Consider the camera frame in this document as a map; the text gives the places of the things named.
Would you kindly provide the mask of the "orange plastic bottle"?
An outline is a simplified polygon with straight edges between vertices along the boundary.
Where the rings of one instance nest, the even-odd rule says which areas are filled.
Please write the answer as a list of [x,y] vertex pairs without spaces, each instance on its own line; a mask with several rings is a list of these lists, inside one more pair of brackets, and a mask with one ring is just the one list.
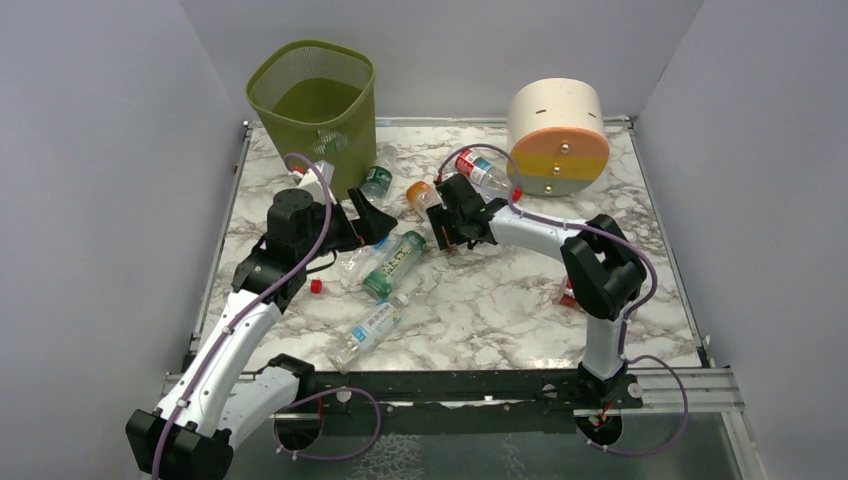
[[418,181],[413,183],[405,193],[406,199],[413,210],[424,220],[428,220],[427,210],[442,204],[442,200],[436,189],[427,182]]

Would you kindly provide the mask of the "green tea bottle white cap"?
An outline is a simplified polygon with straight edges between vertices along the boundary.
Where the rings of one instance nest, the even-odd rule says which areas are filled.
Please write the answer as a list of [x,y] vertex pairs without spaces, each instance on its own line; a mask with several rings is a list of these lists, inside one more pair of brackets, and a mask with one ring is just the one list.
[[427,249],[425,237],[415,230],[405,232],[362,281],[363,289],[374,299],[387,298],[403,277],[422,259]]

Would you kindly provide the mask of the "red gold label bottle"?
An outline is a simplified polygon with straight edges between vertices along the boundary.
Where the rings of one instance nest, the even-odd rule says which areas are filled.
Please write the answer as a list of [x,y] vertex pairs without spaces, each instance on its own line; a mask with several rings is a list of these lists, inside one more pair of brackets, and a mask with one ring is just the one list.
[[572,308],[579,309],[579,304],[574,295],[573,287],[571,280],[568,276],[565,276],[560,285],[560,297],[558,303],[560,305]]

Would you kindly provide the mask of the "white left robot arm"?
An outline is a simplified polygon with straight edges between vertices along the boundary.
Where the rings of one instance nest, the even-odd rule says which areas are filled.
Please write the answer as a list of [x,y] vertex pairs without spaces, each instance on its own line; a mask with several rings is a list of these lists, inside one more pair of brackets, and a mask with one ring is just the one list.
[[234,452],[273,412],[295,401],[313,366],[271,366],[243,388],[248,360],[305,284],[314,257],[374,245],[397,226],[356,188],[349,219],[330,195],[292,188],[273,197],[267,231],[237,266],[224,311],[193,362],[152,412],[126,424],[139,469],[155,479],[222,479]]

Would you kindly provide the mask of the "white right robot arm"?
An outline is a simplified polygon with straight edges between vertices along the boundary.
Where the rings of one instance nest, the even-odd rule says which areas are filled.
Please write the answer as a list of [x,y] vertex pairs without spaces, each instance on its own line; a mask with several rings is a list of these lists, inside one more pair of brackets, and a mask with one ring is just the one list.
[[574,298],[587,315],[586,348],[578,365],[583,396],[600,401],[622,382],[625,318],[648,276],[645,263],[607,215],[565,223],[519,212],[502,198],[483,199],[463,175],[436,185],[440,204],[427,216],[442,250],[481,243],[520,247],[564,265]]

